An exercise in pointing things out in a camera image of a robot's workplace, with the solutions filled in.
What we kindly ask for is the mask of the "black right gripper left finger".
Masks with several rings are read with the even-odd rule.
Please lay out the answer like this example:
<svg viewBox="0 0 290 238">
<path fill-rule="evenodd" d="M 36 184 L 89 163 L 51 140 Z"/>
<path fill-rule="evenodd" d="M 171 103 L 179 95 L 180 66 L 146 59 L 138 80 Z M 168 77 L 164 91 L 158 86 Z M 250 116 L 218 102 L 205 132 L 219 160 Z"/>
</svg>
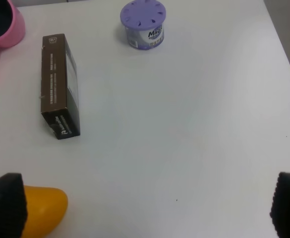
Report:
<svg viewBox="0 0 290 238">
<path fill-rule="evenodd" d="M 27 221 L 27 202 L 22 175 L 0 177 L 0 238 L 20 238 Z"/>
</svg>

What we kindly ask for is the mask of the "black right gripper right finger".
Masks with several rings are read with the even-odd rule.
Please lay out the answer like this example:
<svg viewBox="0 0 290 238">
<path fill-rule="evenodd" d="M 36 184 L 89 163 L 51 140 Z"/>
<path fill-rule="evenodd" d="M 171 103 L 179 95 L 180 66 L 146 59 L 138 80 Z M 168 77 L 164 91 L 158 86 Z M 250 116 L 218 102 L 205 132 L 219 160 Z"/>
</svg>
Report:
<svg viewBox="0 0 290 238">
<path fill-rule="evenodd" d="M 290 173 L 279 173 L 270 217 L 277 236 L 290 238 Z"/>
</svg>

